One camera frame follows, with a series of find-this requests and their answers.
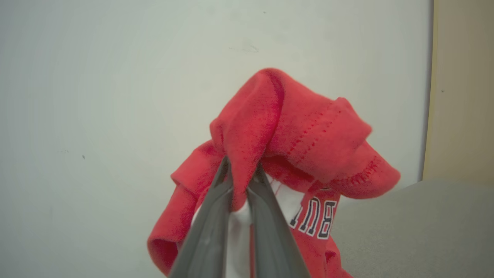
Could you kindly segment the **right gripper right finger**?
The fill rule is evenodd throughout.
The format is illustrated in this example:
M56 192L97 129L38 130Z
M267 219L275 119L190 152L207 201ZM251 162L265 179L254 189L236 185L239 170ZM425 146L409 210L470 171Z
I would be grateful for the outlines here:
M291 229L261 164L247 187L256 278L310 278Z

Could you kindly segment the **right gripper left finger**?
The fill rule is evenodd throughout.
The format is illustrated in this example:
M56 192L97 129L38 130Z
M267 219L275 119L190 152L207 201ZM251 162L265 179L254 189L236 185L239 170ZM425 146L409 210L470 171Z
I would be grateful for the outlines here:
M198 210L170 278L224 278L233 195L231 164L225 156Z

